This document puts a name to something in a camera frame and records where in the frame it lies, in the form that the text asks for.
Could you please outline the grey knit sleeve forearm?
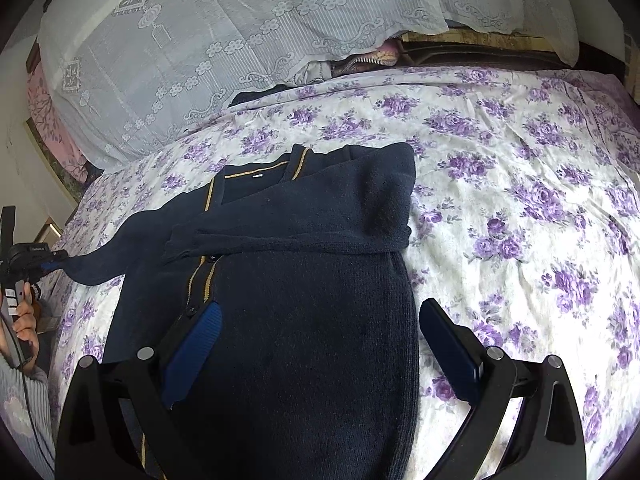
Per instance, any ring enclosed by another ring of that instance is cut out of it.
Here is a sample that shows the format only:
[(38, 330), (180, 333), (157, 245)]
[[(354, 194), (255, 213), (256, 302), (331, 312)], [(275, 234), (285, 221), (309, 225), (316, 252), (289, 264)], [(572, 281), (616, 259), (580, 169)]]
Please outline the grey knit sleeve forearm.
[(53, 479), (55, 444), (49, 383), (43, 370), (36, 367), (25, 375), (1, 357), (1, 419), (37, 474)]

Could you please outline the person's left hand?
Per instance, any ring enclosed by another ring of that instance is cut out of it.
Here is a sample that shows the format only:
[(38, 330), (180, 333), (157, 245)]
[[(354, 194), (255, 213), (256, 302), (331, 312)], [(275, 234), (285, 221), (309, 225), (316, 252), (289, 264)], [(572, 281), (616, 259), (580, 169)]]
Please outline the person's left hand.
[(17, 320), (13, 323), (13, 331), (20, 341), (29, 344), (32, 357), (22, 365), (22, 372), (29, 375), (35, 367), (39, 353), (39, 339), (36, 332), (37, 320), (32, 305), (32, 288), (29, 282), (24, 283), (23, 301), (17, 306)]

